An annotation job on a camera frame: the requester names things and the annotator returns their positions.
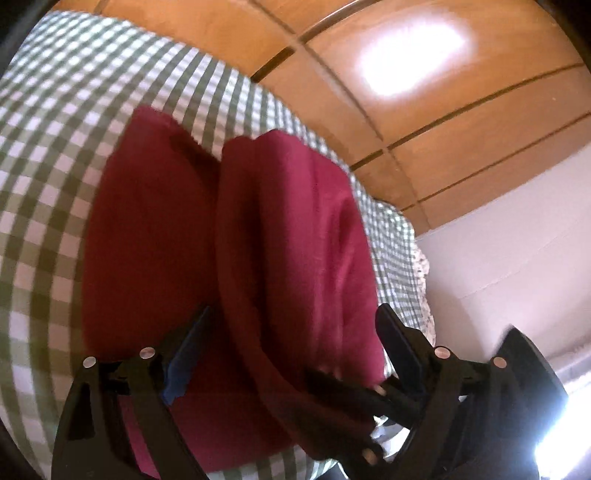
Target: folded red cloth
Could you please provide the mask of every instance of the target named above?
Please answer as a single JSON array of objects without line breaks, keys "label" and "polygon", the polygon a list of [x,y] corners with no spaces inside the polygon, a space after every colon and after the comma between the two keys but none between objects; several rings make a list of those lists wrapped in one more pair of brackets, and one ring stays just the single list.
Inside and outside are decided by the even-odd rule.
[{"label": "folded red cloth", "polygon": [[[306,393],[304,370],[383,380],[375,277],[347,175],[278,131],[226,143],[222,162],[140,107],[108,160],[86,235],[83,334],[101,360],[157,346],[201,304],[223,313],[171,413],[206,471],[298,443],[300,415],[347,419]],[[140,467],[157,473],[129,412]]]}]

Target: fabric fold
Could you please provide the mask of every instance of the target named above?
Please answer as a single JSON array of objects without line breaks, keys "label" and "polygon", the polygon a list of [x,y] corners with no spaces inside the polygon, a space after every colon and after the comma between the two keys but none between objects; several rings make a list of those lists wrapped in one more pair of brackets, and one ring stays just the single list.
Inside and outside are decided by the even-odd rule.
[{"label": "fabric fold", "polygon": [[[93,205],[82,296],[87,349],[104,360],[157,346],[200,304],[217,308],[187,394],[171,406],[206,471],[295,443],[321,457],[300,415],[356,434],[372,427],[306,393],[306,368],[376,384],[384,354],[347,175],[294,137],[236,138],[218,163],[174,119],[138,108]],[[138,463],[155,475],[122,403]]]}]

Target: bright light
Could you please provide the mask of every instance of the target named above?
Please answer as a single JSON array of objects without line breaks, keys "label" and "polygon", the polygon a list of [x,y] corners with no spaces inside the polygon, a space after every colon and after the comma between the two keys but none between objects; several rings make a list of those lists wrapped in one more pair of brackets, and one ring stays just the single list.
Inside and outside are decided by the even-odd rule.
[{"label": "bright light", "polygon": [[591,448],[591,385],[569,397],[564,415],[535,451],[541,476],[562,480]]},{"label": "bright light", "polygon": [[408,429],[400,430],[400,433],[396,435],[392,440],[390,440],[387,446],[384,446],[386,456],[390,456],[399,452],[402,446],[404,445],[404,442],[406,442],[409,433],[410,430]]},{"label": "bright light", "polygon": [[416,22],[373,44],[361,72],[377,95],[390,97],[412,90],[465,49],[466,39],[449,24]]}]

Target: wooden panel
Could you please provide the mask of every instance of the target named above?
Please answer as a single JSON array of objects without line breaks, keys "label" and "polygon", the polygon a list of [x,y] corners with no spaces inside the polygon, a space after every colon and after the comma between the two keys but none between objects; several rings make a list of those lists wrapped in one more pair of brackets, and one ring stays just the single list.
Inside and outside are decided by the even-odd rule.
[{"label": "wooden panel", "polygon": [[420,205],[415,205],[402,212],[414,228],[414,236],[417,237],[430,230],[427,216]]},{"label": "wooden panel", "polygon": [[93,13],[100,0],[60,0],[54,10],[74,10],[77,12]]},{"label": "wooden panel", "polygon": [[422,199],[590,111],[591,74],[579,67],[462,113],[394,154]]},{"label": "wooden panel", "polygon": [[591,117],[550,136],[434,197],[422,206],[432,227],[443,225],[517,188],[591,142]]},{"label": "wooden panel", "polygon": [[382,0],[310,45],[387,143],[510,85],[581,61],[534,0]]},{"label": "wooden panel", "polygon": [[394,159],[389,155],[380,155],[367,165],[355,170],[365,190],[374,198],[383,200],[399,209],[414,202],[413,193],[407,179],[396,168]]},{"label": "wooden panel", "polygon": [[102,14],[198,47],[252,75],[287,45],[245,0],[109,0]]},{"label": "wooden panel", "polygon": [[301,34],[352,0],[259,0],[277,18]]},{"label": "wooden panel", "polygon": [[365,118],[304,53],[295,53],[261,83],[348,164],[381,148]]}]

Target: white wall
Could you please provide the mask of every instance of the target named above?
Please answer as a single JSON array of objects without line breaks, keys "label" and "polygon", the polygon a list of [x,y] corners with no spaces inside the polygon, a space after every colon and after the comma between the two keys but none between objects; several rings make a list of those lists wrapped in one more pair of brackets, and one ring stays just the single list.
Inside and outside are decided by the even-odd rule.
[{"label": "white wall", "polygon": [[553,356],[591,337],[591,145],[418,240],[437,343],[489,358],[508,325]]}]

